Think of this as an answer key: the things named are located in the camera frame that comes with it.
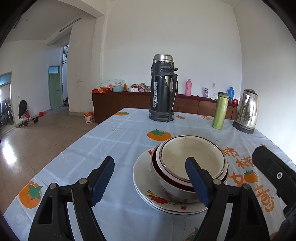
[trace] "electric kettle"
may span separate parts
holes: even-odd
[[[258,117],[258,95],[252,89],[245,89],[237,106],[233,127],[239,131],[253,134]]]

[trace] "black thermos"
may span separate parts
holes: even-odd
[[[156,54],[151,67],[151,97],[149,118],[169,122],[173,119],[173,108],[178,93],[178,80],[174,71],[173,57]]]

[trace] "green door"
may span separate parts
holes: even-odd
[[[61,80],[60,73],[48,75],[49,101],[51,109],[61,106]]]

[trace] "wooden cabinet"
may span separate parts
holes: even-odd
[[[214,116],[216,110],[216,103],[200,101],[198,108],[199,115]]]
[[[94,117],[96,123],[101,123],[123,108],[150,108],[150,93],[98,93],[93,94]],[[175,112],[214,116],[216,101],[198,96],[177,95]],[[226,119],[234,119],[237,105],[228,104]]]
[[[237,108],[233,107],[233,111],[232,111],[232,115],[231,115],[232,120],[234,120],[236,113],[237,113]]]
[[[232,106],[227,106],[225,119],[229,119],[229,120],[231,119],[232,111],[233,111],[233,107]]]
[[[121,109],[123,108],[139,108],[138,95],[121,95]]]
[[[106,96],[93,95],[93,102],[94,102],[94,120],[96,123],[101,123],[107,119]]]
[[[178,98],[178,112],[197,114],[199,103],[198,100]]]
[[[117,93],[110,94],[98,94],[106,96],[106,116],[109,118],[116,112],[120,111],[121,108],[121,95]]]
[[[139,95],[138,107],[140,109],[150,108],[150,95]]]

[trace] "pink thermos flask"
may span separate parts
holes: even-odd
[[[191,80],[187,80],[187,82],[186,82],[186,89],[185,89],[185,95],[191,96],[191,86],[192,86]]]

